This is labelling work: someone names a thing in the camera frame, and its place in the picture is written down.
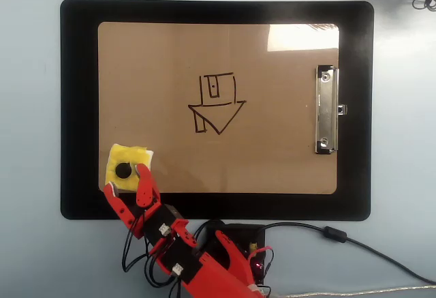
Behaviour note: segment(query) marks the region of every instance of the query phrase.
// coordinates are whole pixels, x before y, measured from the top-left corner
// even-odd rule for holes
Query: black clipboard frame
[[[65,0],[61,4],[61,213],[117,219],[98,190],[98,43],[102,22],[279,24],[339,27],[337,190],[334,194],[163,193],[186,218],[364,220],[371,210],[374,10],[364,1],[223,2]],[[127,200],[134,202],[134,195]]]

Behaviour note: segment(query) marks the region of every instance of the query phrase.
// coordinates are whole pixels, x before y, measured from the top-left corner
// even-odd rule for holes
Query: black magnet
[[[120,163],[115,168],[115,174],[120,179],[126,179],[131,175],[130,163]]]

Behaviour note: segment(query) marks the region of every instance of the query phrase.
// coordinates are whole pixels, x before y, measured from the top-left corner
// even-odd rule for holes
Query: drawing
[[[200,76],[200,104],[188,105],[192,110],[196,133],[207,131],[206,123],[221,134],[247,102],[236,101],[236,79],[231,73]]]

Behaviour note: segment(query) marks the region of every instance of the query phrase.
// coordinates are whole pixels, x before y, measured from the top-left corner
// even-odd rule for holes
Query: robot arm
[[[124,224],[136,238],[145,236],[153,245],[150,254],[157,254],[157,264],[168,275],[178,277],[194,298],[262,298],[255,285],[249,261],[221,231],[218,240],[227,250],[230,267],[225,269],[212,256],[197,248],[194,236],[186,229],[188,220],[178,211],[161,203],[160,193],[150,170],[136,166],[140,180],[136,206],[132,209],[118,197],[113,183],[104,187],[104,194]]]

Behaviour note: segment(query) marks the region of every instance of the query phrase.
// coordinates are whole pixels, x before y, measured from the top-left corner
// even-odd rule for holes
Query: yellow sponge
[[[105,184],[113,182],[120,190],[135,192],[138,189],[139,177],[135,165],[151,165],[153,152],[144,147],[126,147],[114,144],[110,149],[106,166]]]

